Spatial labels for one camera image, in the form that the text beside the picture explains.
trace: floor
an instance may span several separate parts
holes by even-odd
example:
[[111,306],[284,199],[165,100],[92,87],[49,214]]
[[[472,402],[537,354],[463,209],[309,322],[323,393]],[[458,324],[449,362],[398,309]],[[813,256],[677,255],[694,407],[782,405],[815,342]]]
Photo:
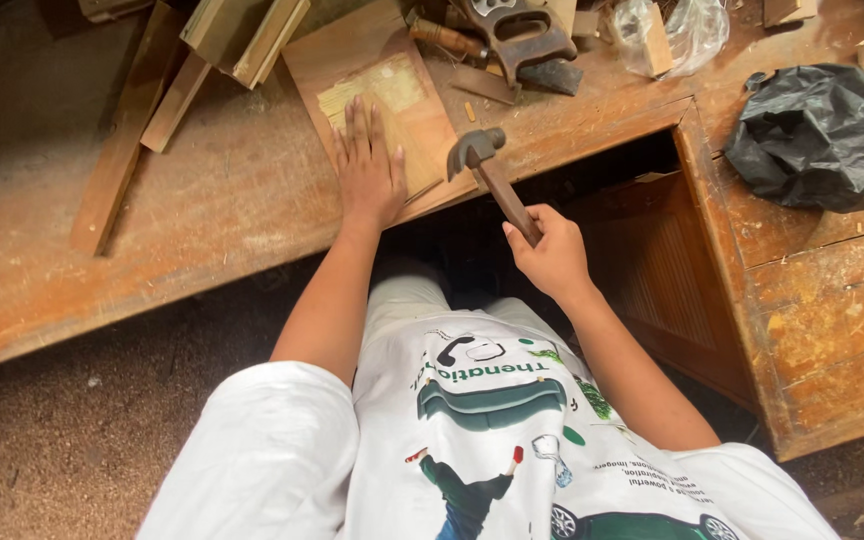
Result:
[[[567,183],[568,171],[558,178],[559,186]],[[541,178],[534,184],[553,186]],[[536,194],[523,193],[529,196]],[[467,202],[437,212],[435,222],[393,229],[380,251],[423,246],[411,248],[413,255],[444,263],[453,283],[501,284],[571,336],[568,320],[517,274],[492,236],[501,235],[497,212],[489,199]],[[474,222],[496,226],[480,224],[476,231],[489,232],[469,234]],[[133,535],[210,392],[269,358],[320,260],[272,269],[0,365],[0,538]],[[670,376],[723,440],[768,452],[752,414]],[[864,440],[781,466],[839,534],[864,539]]]

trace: wooden workbench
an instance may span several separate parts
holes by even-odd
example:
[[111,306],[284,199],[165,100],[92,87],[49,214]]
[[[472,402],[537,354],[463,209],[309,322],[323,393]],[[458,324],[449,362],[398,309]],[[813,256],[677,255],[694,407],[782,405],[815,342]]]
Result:
[[[364,2],[316,2],[297,36]],[[793,30],[761,6],[732,10],[725,49],[696,75],[649,81],[597,40],[580,46],[574,98],[525,92],[516,106],[450,88],[427,65],[460,134],[501,125],[525,178],[676,126],[707,136],[692,181],[716,247],[762,418],[780,459],[864,436],[864,211],[792,210],[753,197],[718,155],[745,79],[853,63],[864,0],[825,0]],[[337,184],[283,62],[248,92],[212,73],[168,152],[142,153],[105,256],[68,247],[141,34],[129,18],[54,39],[33,0],[0,8],[0,362],[327,249]],[[469,101],[478,121],[470,123]]]

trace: green dot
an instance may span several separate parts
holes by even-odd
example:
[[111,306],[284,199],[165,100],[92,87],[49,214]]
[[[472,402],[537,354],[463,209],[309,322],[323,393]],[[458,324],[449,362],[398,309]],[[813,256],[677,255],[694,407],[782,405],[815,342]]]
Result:
[[563,425],[561,427],[561,434],[565,436],[565,439],[569,442],[575,443],[579,446],[586,446],[586,439],[582,438],[582,435],[575,432],[575,429],[568,425]]

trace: claw hammer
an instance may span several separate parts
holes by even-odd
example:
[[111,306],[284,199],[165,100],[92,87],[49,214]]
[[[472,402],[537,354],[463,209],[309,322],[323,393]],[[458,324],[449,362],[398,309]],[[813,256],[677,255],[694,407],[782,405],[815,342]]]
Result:
[[476,129],[462,135],[448,152],[448,180],[452,182],[455,175],[462,172],[466,166],[479,171],[509,223],[522,232],[530,246],[536,247],[539,240],[543,239],[543,234],[525,210],[519,195],[512,189],[505,166],[500,160],[493,159],[496,151],[503,145],[505,131],[502,128]]

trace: wooden handle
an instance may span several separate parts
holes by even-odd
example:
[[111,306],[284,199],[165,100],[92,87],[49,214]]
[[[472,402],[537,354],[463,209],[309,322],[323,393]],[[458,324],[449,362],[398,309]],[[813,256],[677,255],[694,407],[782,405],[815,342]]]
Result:
[[529,212],[525,210],[519,195],[509,184],[509,177],[505,174],[505,167],[502,166],[502,162],[495,158],[486,159],[479,163],[478,169],[479,174],[482,175],[482,180],[485,181],[488,190],[491,191],[492,197],[495,197],[498,207],[509,218],[509,223],[522,232],[522,236],[525,237],[530,246],[536,247],[539,240],[543,239],[543,233]]
[[415,19],[412,28],[409,29],[409,36],[417,40],[438,43],[442,47],[468,53],[476,58],[485,58],[489,53],[482,41],[426,19]]

